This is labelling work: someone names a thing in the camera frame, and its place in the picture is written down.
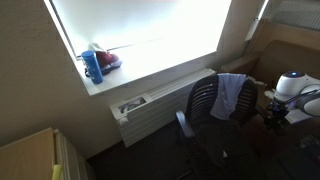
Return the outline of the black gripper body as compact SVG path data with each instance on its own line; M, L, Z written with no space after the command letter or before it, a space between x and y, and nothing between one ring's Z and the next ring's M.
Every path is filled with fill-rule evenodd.
M289 126L289 122L285 118L288 111L284 106L276 102L271 102L266 110L270 112L265 119L265 125L269 130L273 130L276 134L284 134L285 129Z

